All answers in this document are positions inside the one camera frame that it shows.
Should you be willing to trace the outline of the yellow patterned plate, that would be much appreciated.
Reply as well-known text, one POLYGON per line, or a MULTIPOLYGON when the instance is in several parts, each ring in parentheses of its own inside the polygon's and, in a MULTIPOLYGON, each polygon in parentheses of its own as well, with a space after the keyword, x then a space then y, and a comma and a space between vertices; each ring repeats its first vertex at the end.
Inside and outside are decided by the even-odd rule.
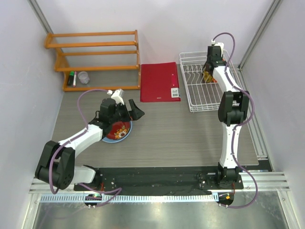
POLYGON ((208 71, 206 71, 206 68, 203 70, 203 81, 205 83, 214 83, 215 79, 209 74, 208 71))

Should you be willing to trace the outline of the dark red floral plate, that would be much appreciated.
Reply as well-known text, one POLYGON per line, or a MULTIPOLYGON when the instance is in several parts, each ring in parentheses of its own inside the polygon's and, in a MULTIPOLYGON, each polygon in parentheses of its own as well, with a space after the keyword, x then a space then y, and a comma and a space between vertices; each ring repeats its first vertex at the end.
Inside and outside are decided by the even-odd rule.
POLYGON ((116 122, 106 137, 110 140, 122 140, 129 134, 130 129, 131 122, 116 122))

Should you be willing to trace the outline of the light blue plate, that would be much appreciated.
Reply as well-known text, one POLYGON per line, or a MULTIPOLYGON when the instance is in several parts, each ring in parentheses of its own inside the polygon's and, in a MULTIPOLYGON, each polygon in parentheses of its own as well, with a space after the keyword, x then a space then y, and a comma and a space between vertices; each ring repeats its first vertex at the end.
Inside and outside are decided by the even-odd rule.
POLYGON ((132 130, 132 121, 116 122, 112 125, 111 131, 102 139, 106 143, 118 143, 128 137, 132 130))

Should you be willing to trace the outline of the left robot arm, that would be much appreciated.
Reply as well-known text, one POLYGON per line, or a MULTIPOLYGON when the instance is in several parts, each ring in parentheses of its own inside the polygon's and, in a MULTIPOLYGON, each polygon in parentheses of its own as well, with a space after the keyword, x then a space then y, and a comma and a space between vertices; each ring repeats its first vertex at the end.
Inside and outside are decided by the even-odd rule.
POLYGON ((137 107, 134 100, 130 99, 129 104, 131 110, 114 99, 104 99, 95 117, 83 130, 65 140, 47 142, 35 178, 48 183, 53 194, 70 184, 84 183, 90 190, 97 190, 102 183, 97 169, 91 166, 78 167, 75 159, 85 149, 104 139, 115 123, 136 121, 144 116, 144 111, 137 107))

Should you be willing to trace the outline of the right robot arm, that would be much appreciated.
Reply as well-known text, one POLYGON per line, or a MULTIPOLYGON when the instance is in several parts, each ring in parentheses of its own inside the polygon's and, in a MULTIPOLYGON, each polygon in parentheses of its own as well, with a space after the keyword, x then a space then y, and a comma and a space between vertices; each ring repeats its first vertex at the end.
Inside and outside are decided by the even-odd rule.
POLYGON ((215 80, 223 92, 218 108, 218 119, 223 128, 223 146, 214 183, 218 188, 227 189, 238 182, 240 168, 235 154, 238 151, 240 124, 247 118, 249 98, 231 74, 228 62, 224 59, 223 43, 214 42, 208 46, 203 75, 215 80))

